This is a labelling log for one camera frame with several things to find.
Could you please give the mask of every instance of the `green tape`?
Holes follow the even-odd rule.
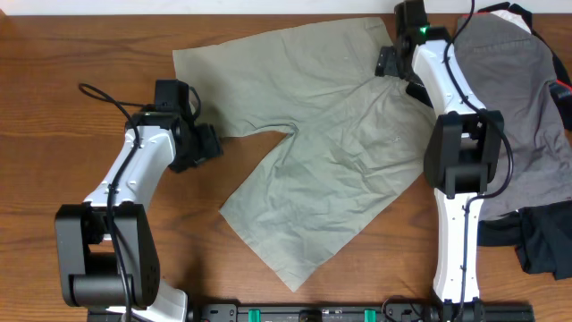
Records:
[[[375,322],[375,310],[374,309],[366,309],[364,312],[364,322]]]
[[[260,322],[260,309],[248,310],[248,322]]]

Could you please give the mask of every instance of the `gray cloth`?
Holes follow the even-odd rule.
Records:
[[[220,212],[292,291],[423,171],[433,110],[374,76],[379,18],[277,30],[173,52],[223,136],[288,136]]]
[[[514,152],[512,182],[499,197],[484,201],[481,219],[571,200],[572,148],[548,87],[556,80],[551,50],[517,25],[479,14],[458,36],[455,54],[487,109],[502,112]],[[507,163],[503,147],[489,192],[502,185]]]

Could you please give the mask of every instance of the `wooden table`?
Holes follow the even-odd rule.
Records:
[[[78,82],[152,102],[155,80],[174,78],[172,50],[350,16],[5,17],[0,25],[0,320],[81,321],[64,305],[54,215],[79,203],[122,146],[123,116],[85,97]],[[454,25],[458,15],[432,15]],[[535,27],[572,70],[572,16],[538,15]],[[384,15],[393,35],[392,15]],[[292,293],[242,242],[218,208],[280,140],[223,141],[224,157],[183,174],[166,171],[148,218],[161,274],[197,301],[381,303],[427,298],[437,260],[437,212],[419,178],[359,236]],[[509,247],[478,252],[485,301],[530,301],[540,321],[572,315],[572,280],[527,275]]]

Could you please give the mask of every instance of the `white wall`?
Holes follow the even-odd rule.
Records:
[[[401,0],[0,0],[23,14],[392,13]],[[501,0],[476,0],[476,8]],[[572,13],[572,0],[513,0],[533,13]],[[469,0],[425,0],[428,13],[467,13]]]

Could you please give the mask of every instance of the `brown wood surface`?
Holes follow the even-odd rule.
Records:
[[[54,215],[81,202],[122,146],[123,116],[85,97],[88,82],[121,100],[151,102],[173,78],[171,51],[342,15],[7,17],[0,28],[0,320],[81,321],[64,305]],[[453,27],[458,15],[433,15]],[[392,15],[384,15],[394,34]],[[537,15],[535,27],[572,70],[572,15]],[[219,215],[281,134],[224,140],[224,157],[165,172],[148,212],[161,274],[198,301],[380,303],[427,298],[437,259],[437,212],[419,178],[340,253],[292,293]],[[530,301],[539,321],[572,316],[572,280],[527,275],[510,247],[478,252],[485,301]]]

